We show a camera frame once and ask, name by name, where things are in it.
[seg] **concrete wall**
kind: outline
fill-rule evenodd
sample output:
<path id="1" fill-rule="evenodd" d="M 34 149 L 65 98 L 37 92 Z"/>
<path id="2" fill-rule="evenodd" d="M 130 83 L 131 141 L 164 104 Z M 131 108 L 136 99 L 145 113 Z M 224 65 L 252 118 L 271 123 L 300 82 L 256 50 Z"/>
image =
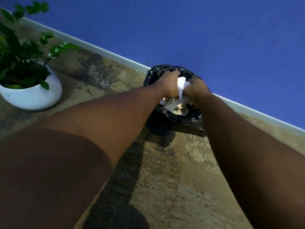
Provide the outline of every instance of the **concrete wall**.
<path id="1" fill-rule="evenodd" d="M 185 66 L 214 93 L 305 128 L 305 0 L 46 1 L 32 19 L 147 66 Z"/>

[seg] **white pot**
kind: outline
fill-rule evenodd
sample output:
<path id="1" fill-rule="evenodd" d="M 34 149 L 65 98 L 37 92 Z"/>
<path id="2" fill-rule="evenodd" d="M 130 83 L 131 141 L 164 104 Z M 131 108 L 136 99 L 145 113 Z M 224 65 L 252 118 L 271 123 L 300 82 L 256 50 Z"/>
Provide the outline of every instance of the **white pot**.
<path id="1" fill-rule="evenodd" d="M 59 101 L 62 86 L 59 79 L 47 66 L 51 74 L 46 78 L 50 89 L 44 89 L 40 84 L 25 89 L 10 89 L 0 85 L 0 94 L 11 105 L 25 110 L 42 110 Z"/>

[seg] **potted plant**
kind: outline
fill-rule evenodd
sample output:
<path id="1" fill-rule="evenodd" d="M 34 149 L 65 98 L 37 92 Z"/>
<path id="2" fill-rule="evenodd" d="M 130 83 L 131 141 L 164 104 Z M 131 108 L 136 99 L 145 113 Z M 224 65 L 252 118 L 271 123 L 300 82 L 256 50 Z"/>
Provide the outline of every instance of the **potted plant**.
<path id="1" fill-rule="evenodd" d="M 48 11 L 48 3 L 34 1 L 32 6 L 15 4 L 12 14 L 0 8 L 3 16 L 16 24 L 25 14 Z M 53 38 L 52 32 L 42 32 L 39 42 L 19 40 L 15 31 L 0 22 L 0 94 L 15 107 L 26 110 L 41 110 L 53 106 L 62 94 L 60 81 L 47 63 L 60 53 L 77 46 L 63 42 L 54 45 L 44 55 L 42 48 Z"/>

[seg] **black trash bag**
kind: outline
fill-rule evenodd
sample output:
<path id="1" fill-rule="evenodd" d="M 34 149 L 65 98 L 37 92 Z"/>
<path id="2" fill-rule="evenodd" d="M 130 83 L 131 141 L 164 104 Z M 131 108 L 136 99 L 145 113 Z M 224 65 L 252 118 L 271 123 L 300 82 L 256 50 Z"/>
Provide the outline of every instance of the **black trash bag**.
<path id="1" fill-rule="evenodd" d="M 156 65 L 147 72 L 143 86 L 153 84 L 165 72 L 174 71 L 176 69 L 178 69 L 178 71 L 181 73 L 179 77 L 185 77 L 186 81 L 193 77 L 200 78 L 195 73 L 181 66 Z M 188 104 L 186 107 L 189 109 L 189 112 L 186 116 L 182 116 L 173 114 L 165 109 L 163 105 L 158 104 L 158 106 L 149 116 L 146 126 L 152 133 L 158 136 L 166 136 L 168 131 L 173 131 L 205 137 L 206 131 L 201 121 L 200 109 L 197 109 L 195 105 L 190 104 Z"/>

